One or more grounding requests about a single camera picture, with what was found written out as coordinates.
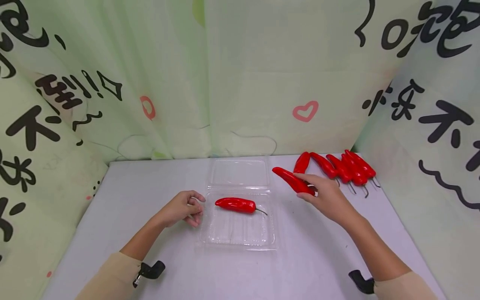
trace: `pink heart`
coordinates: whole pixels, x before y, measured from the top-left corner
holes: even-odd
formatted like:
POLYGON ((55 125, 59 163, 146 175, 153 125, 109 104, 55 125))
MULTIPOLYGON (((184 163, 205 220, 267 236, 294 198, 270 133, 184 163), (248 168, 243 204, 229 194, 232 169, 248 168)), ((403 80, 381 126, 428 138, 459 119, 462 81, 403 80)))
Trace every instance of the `pink heart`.
POLYGON ((300 106, 295 107, 293 109, 292 115, 297 120, 308 123, 308 122, 310 122, 311 119, 313 119, 313 117, 315 116, 317 111, 318 111, 318 102, 317 101, 310 101, 309 103, 307 103, 303 106, 300 105, 300 106), (299 114, 299 111, 308 111, 310 109, 310 107, 312 107, 313 109, 307 117, 304 117, 301 114, 299 114))

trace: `beige sleeve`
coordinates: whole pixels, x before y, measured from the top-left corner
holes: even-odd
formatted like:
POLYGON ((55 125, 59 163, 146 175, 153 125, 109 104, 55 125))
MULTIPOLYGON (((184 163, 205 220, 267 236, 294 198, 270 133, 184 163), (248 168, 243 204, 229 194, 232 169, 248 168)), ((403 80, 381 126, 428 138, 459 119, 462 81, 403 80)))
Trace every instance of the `beige sleeve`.
POLYGON ((379 300, 437 299, 423 278, 413 272, 392 280, 375 282, 374 289, 379 300))
POLYGON ((142 262, 117 252, 100 267, 75 300, 127 300, 142 262))

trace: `red chili pepper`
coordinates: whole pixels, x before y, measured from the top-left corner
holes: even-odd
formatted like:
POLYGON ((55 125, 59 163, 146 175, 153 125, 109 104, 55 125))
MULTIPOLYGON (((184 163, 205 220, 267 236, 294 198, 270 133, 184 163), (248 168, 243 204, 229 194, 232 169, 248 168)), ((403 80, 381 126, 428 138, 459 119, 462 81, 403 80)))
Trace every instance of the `red chili pepper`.
POLYGON ((337 177, 337 170, 335 170, 332 164, 325 157, 318 155, 315 152, 310 152, 310 156, 330 179, 337 177))
POLYGON ((377 172, 375 172, 375 170, 370 167, 370 165, 365 160, 363 160, 363 158, 349 150, 345 150, 345 153, 353 159, 355 164, 363 170, 363 173, 365 173, 368 178, 373 178, 377 176, 377 172))
POLYGON ((368 182, 367 176, 363 174, 362 170, 357 165, 355 165, 351 157, 345 154, 342 154, 342 162, 345 164, 345 166, 347 166, 347 168, 352 173, 353 184, 355 184, 356 186, 361 186, 361 185, 365 185, 368 182))
POLYGON ((257 205, 255 205, 255 202, 253 202, 252 200, 247 200, 243 198, 237 198, 237 197, 222 198, 215 201, 215 205, 220 206, 223 209, 233 210, 239 213, 253 214, 255 210, 258 210, 267 215, 266 212, 257 208, 257 205))
POLYGON ((309 193, 310 195, 315 196, 315 192, 308 187, 308 185, 301 180, 300 178, 295 177, 292 172, 289 172, 283 168, 275 167, 272 171, 280 176, 289 186, 297 193, 305 192, 309 193))
POLYGON ((305 174, 305 171, 308 168, 308 164, 310 163, 310 153, 303 152, 300 154, 299 159, 295 163, 295 167, 293 168, 293 173, 302 173, 305 174))
POLYGON ((353 175, 351 174, 351 172, 349 171, 349 169, 347 168, 347 166, 345 166, 341 161, 340 159, 336 158, 335 156, 331 155, 331 154, 327 154, 327 158, 332 162, 332 164, 335 166, 335 169, 337 170, 338 172, 338 176, 340 177, 340 179, 342 180, 342 182, 344 184, 347 184, 349 183, 352 178, 353 178, 353 175))

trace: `white tabletop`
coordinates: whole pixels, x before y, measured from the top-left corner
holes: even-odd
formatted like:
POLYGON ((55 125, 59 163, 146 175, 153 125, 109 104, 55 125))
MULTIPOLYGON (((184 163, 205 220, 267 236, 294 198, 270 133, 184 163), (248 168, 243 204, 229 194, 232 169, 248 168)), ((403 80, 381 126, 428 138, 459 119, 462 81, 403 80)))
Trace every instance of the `white tabletop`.
MULTIPOLYGON (((271 156, 272 167, 293 169, 298 156, 271 156)), ((206 193, 209 159, 115 162, 55 270, 43 299, 74 299, 108 256, 117 252, 177 192, 206 193)), ((313 162, 307 173, 321 175, 313 162)), ((281 178, 271 176, 279 246, 256 252, 198 246, 198 230, 183 222, 166 229, 146 263, 161 260, 165 272, 144 279, 135 299, 368 299, 348 273, 370 273, 355 244, 337 224, 298 199, 281 178)), ((385 194, 367 185, 364 199, 342 189, 398 256, 445 299, 385 194)))

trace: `hand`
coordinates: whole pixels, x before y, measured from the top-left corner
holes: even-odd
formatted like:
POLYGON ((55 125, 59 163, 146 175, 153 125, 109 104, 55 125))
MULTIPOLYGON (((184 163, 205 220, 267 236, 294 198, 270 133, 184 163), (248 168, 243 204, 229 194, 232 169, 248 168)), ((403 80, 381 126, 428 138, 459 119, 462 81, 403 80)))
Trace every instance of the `hand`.
POLYGON ((183 219, 197 227, 204 214, 204 207, 198 201, 205 202, 205 198, 196 191, 179 192, 152 217, 151 221, 160 226, 170 227, 183 219))
POLYGON ((362 219, 362 216, 355 210, 345 198, 334 180, 318 177, 316 175, 294 174, 296 177, 305 180, 315 186, 318 195, 312 196, 308 193, 298 193, 297 197, 311 203, 325 217, 345 227, 347 224, 362 219))

